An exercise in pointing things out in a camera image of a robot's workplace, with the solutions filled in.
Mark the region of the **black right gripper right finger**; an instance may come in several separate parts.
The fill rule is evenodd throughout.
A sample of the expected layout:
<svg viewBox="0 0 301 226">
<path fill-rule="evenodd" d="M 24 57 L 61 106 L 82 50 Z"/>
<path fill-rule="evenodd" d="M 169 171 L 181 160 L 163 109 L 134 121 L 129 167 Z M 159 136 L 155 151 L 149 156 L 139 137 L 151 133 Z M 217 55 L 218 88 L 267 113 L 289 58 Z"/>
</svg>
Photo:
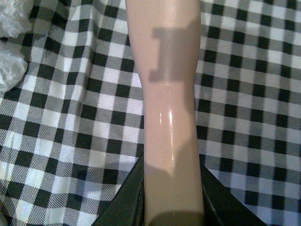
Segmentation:
<svg viewBox="0 0 301 226">
<path fill-rule="evenodd" d="M 207 226 L 264 226 L 204 166 L 201 167 L 205 221 Z"/>
</svg>

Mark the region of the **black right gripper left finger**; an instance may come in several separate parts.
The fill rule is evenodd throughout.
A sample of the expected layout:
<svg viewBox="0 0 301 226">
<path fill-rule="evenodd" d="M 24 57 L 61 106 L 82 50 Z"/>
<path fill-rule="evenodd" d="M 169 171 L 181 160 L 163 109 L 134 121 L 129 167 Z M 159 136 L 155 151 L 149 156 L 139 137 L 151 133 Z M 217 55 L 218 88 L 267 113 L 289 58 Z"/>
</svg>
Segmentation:
<svg viewBox="0 0 301 226">
<path fill-rule="evenodd" d="M 106 211 L 102 226 L 144 225 L 144 165 L 141 154 Z"/>
</svg>

